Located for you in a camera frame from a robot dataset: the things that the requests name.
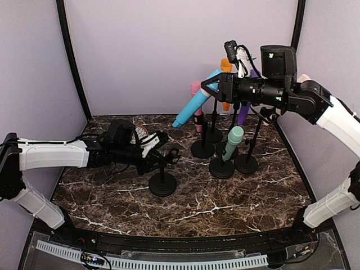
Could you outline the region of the black stand of blue microphone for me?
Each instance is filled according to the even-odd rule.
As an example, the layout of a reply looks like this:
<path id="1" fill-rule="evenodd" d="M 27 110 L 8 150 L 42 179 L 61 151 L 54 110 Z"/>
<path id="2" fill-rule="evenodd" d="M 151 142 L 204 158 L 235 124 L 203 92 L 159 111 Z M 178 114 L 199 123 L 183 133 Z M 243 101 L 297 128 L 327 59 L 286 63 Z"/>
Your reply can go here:
<path id="1" fill-rule="evenodd" d="M 178 148 L 171 148 L 165 160 L 167 164 L 174 165 L 180 159 L 181 154 L 179 153 Z M 167 197 L 175 192 L 177 189 L 177 180 L 175 177 L 165 172 L 164 168 L 159 168 L 159 172 L 154 174 L 148 182 L 149 190 L 152 194 L 158 197 Z"/>

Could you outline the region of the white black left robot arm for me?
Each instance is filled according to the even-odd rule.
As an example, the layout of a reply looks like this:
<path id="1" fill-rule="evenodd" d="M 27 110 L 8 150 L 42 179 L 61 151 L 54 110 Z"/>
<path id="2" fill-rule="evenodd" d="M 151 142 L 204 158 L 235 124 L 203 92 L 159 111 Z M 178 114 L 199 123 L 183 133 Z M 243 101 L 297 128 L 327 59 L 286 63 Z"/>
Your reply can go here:
<path id="1" fill-rule="evenodd" d="M 139 138 L 136 126 L 113 121 L 99 135 L 80 135 L 69 141 L 36 141 L 9 133 L 1 143 L 1 199 L 18 203 L 42 220 L 67 245 L 79 241 L 79 232 L 64 209 L 53 204 L 23 179 L 23 172 L 39 168 L 99 168 L 111 164 L 135 166 L 143 175 L 165 164 L 158 149 L 168 142 L 159 130 Z"/>

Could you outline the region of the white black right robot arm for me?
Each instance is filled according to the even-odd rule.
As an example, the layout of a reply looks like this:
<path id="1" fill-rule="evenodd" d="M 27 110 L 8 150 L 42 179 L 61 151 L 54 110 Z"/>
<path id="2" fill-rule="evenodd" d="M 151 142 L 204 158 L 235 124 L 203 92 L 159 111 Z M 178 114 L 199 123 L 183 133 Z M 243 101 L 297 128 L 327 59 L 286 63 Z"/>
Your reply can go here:
<path id="1" fill-rule="evenodd" d="M 356 156 L 359 155 L 359 118 L 319 83 L 306 79 L 297 82 L 295 49 L 266 45 L 260 48 L 262 78 L 240 78 L 235 73 L 220 73 L 202 82 L 202 88 L 218 101 L 230 104 L 248 101 L 269 105 L 284 114 L 299 114 L 326 130 Z M 317 202 L 300 209 L 287 239 L 299 244 L 309 231 L 346 208 L 359 204 L 359 166 L 335 190 Z"/>

